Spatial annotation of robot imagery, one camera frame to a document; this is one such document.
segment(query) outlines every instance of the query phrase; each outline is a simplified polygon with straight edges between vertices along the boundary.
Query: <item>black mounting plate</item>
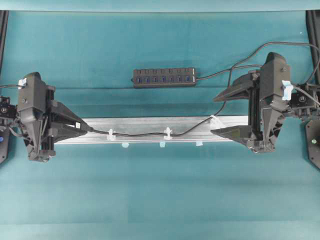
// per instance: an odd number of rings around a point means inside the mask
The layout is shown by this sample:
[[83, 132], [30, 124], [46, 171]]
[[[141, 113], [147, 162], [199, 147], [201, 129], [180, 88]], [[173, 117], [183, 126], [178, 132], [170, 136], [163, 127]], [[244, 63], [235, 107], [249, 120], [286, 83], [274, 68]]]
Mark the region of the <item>black mounting plate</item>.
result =
[[305, 125], [309, 160], [320, 168], [320, 120], [311, 120]]
[[8, 157], [8, 144], [9, 144], [10, 130], [7, 128], [0, 131], [0, 164]]

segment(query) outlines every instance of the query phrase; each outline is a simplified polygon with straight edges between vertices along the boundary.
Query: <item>black wire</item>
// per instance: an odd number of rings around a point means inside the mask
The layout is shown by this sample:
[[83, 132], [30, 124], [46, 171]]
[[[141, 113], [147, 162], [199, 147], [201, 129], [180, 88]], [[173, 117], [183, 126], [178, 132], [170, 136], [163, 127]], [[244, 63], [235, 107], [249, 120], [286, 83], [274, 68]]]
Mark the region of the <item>black wire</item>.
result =
[[[213, 73], [209, 76], [204, 76], [204, 77], [199, 77], [197, 78], [197, 80], [205, 80], [205, 79], [209, 79], [209, 78], [213, 78], [219, 74], [225, 73], [225, 72], [229, 72], [229, 77], [228, 77], [228, 83], [227, 83], [227, 88], [230, 86], [231, 83], [231, 78], [232, 78], [232, 71], [234, 69], [244, 69], [244, 68], [251, 68], [251, 67], [261, 67], [261, 65], [259, 64], [252, 64], [252, 65], [243, 65], [243, 66], [238, 66], [246, 61], [248, 61], [250, 58], [252, 58], [253, 56], [255, 56], [261, 49], [263, 49], [264, 47], [268, 46], [268, 45], [290, 45], [290, 46], [309, 46], [312, 48], [315, 48], [318, 52], [318, 62], [316, 63], [315, 68], [313, 69], [313, 72], [311, 73], [310, 77], [307, 79], [306, 83], [308, 83], [309, 81], [311, 81], [311, 79], [313, 78], [313, 76], [315, 75], [317, 69], [319, 68], [320, 65], [320, 50], [317, 46], [311, 44], [311, 43], [306, 43], [306, 42], [288, 42], [288, 41], [270, 41], [270, 42], [266, 42], [264, 44], [262, 44], [261, 46], [259, 46], [251, 55], [249, 55], [248, 57], [244, 58], [241, 61], [236, 62], [231, 68], [229, 69], [225, 69], [216, 73]], [[226, 106], [227, 102], [224, 101], [222, 106], [220, 107], [220, 109], [214, 114], [214, 116], [217, 116]], [[178, 134], [171, 134], [172, 137], [180, 137], [183, 136], [187, 133], [189, 133], [190, 131], [192, 131], [193, 129], [195, 129], [196, 127], [198, 127], [199, 125], [205, 123], [208, 120], [211, 120], [212, 116], [204, 119], [203, 121], [199, 122], [198, 124], [194, 125], [193, 127], [191, 127], [190, 129], [188, 129], [185, 132], [182, 133], [178, 133]], [[96, 130], [94, 129], [93, 132], [98, 133], [98, 134], [109, 134], [109, 132], [107, 131], [100, 131], [100, 130]], [[140, 133], [140, 134], [127, 134], [127, 133], [118, 133], [118, 132], [114, 132], [113, 135], [115, 136], [121, 136], [121, 137], [144, 137], [144, 136], [166, 136], [166, 133], [163, 132], [148, 132], [148, 133]]]
[[8, 84], [8, 85], [0, 85], [0, 89], [13, 89], [13, 88], [24, 88], [25, 86], [21, 86], [18, 84]]
[[[306, 83], [310, 82], [313, 78], [313, 76], [315, 75], [317, 69], [319, 68], [320, 65], [320, 49], [316, 46], [313, 45], [311, 43], [306, 43], [306, 42], [289, 42], [289, 41], [269, 41], [266, 42], [264, 44], [262, 44], [261, 46], [259, 46], [253, 53], [251, 53], [251, 55], [247, 56], [245, 59], [236, 62], [229, 71], [229, 78], [228, 78], [228, 84], [227, 84], [227, 88], [230, 86], [231, 83], [231, 78], [232, 78], [232, 71], [240, 64], [243, 64], [244, 62], [248, 61], [250, 58], [252, 58], [253, 56], [255, 56], [261, 49], [263, 49], [266, 46], [269, 45], [290, 45], [290, 46], [309, 46], [312, 48], [315, 48], [318, 52], [318, 62], [316, 63], [316, 66], [313, 69], [313, 72], [311, 73], [310, 77], [307, 79]], [[221, 108], [214, 114], [215, 116], [218, 115], [225, 107], [226, 107], [227, 102], [224, 101]]]
[[[250, 65], [236, 66], [234, 69], [261, 68], [261, 67], [262, 67], [262, 65], [260, 65], [260, 64], [250, 64]], [[226, 73], [226, 72], [229, 72], [229, 71], [231, 71], [231, 68], [215, 72], [215, 73], [210, 74], [208, 76], [197, 77], [196, 80], [199, 81], [199, 80], [211, 79], [213, 77], [216, 77], [216, 76], [218, 76], [220, 74], [223, 74], [223, 73]]]
[[[194, 125], [193, 127], [189, 128], [187, 131], [181, 132], [181, 133], [176, 133], [176, 134], [170, 134], [170, 136], [172, 137], [181, 137], [189, 132], [191, 132], [193, 129], [197, 128], [198, 126], [200, 126], [201, 124], [205, 123], [206, 121], [212, 119], [212, 116], [204, 119], [203, 121], [197, 123], [196, 125]], [[94, 133], [98, 133], [98, 134], [106, 134], [108, 135], [109, 132], [107, 131], [100, 131], [100, 130], [93, 130]], [[119, 132], [113, 132], [112, 133], [115, 136], [121, 136], [121, 137], [145, 137], [145, 136], [166, 136], [167, 134], [164, 132], [148, 132], [148, 133], [140, 133], [140, 134], [127, 134], [127, 133], [119, 133]]]

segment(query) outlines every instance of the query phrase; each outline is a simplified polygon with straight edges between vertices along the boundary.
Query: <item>metal rail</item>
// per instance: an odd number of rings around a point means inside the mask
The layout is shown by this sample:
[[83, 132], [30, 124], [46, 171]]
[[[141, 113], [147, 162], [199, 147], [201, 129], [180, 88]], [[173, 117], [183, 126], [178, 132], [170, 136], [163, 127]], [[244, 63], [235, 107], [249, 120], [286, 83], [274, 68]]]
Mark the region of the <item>metal rail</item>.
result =
[[[127, 134], [150, 132], [164, 132], [167, 127], [173, 133], [182, 133], [192, 126], [203, 121], [205, 116], [170, 116], [170, 117], [116, 117], [116, 118], [83, 118], [89, 126], [100, 131], [113, 131]], [[248, 116], [219, 116], [219, 120], [226, 126], [248, 125]], [[210, 132], [210, 121], [201, 124], [191, 132], [173, 137], [170, 140], [163, 136], [123, 137], [117, 136], [108, 140], [105, 134], [88, 132], [86, 135], [59, 141], [56, 144], [122, 144], [122, 143], [160, 143], [160, 142], [230, 142], [227, 138], [214, 135]]]

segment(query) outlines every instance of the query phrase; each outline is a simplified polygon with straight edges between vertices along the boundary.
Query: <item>screw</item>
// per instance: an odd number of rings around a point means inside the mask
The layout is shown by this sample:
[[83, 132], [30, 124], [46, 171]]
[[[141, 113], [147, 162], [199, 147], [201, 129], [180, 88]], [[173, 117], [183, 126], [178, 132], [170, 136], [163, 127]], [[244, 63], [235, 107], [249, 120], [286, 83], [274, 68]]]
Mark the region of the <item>screw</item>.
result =
[[300, 103], [304, 103], [307, 100], [307, 98], [304, 95], [301, 95], [298, 100]]
[[2, 107], [2, 108], [1, 108], [1, 112], [2, 112], [3, 114], [6, 114], [6, 113], [8, 112], [8, 108]]

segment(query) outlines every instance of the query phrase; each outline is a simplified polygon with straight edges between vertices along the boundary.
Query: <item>white plastic clip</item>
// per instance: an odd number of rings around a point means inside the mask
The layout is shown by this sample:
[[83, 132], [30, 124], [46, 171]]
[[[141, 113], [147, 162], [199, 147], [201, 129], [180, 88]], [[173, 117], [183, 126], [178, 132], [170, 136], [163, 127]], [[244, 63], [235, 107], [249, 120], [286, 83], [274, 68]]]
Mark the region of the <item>white plastic clip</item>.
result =
[[129, 147], [129, 143], [128, 142], [123, 142], [121, 145], [125, 149], [127, 149]]
[[27, 79], [26, 78], [20, 79], [19, 82], [18, 82], [18, 85], [19, 85], [18, 89], [22, 89], [22, 87], [20, 87], [20, 86], [25, 86], [26, 84], [27, 84]]
[[197, 146], [197, 147], [201, 147], [203, 145], [204, 145], [204, 143], [202, 141], [196, 141], [195, 142], [195, 146]]
[[166, 136], [163, 137], [165, 140], [172, 139], [172, 136], [170, 136], [170, 134], [172, 133], [172, 130], [169, 127], [167, 127], [166, 130], [164, 130], [164, 133], [166, 134]]
[[215, 115], [211, 115], [210, 117], [210, 129], [215, 130], [215, 129], [224, 129], [226, 126], [220, 121], [218, 117]]
[[292, 90], [294, 89], [294, 86], [291, 84], [290, 81], [285, 81], [282, 80], [282, 84], [283, 84], [283, 97], [282, 100], [291, 100], [291, 93]]
[[160, 148], [164, 148], [166, 147], [166, 142], [165, 141], [161, 141], [160, 142]]
[[114, 135], [114, 131], [113, 131], [112, 129], [110, 129], [110, 130], [108, 131], [108, 133], [109, 133], [109, 135], [106, 136], [106, 138], [107, 138], [108, 140], [110, 140], [110, 141], [116, 140], [116, 136]]

